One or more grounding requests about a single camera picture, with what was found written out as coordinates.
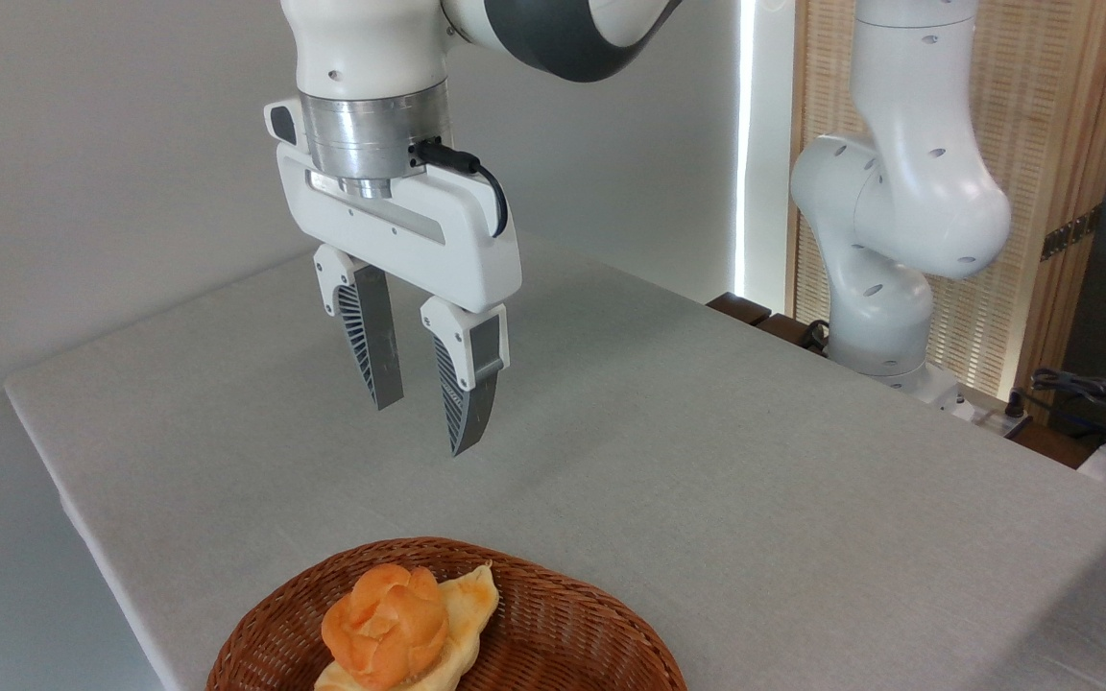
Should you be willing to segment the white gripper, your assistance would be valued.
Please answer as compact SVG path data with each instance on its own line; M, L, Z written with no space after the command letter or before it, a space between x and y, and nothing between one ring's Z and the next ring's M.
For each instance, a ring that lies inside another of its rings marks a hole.
M422 303L421 318L434 334L449 446L460 456L486 433L497 375L510 366L507 310L495 304L521 285L517 233L493 235L490 184L439 167L392 180L387 200L349 193L347 180L313 166L301 116L295 98L265 106L290 213L324 242L313 254L324 308L342 321L374 407L385 410L403 398L386 273L438 295Z

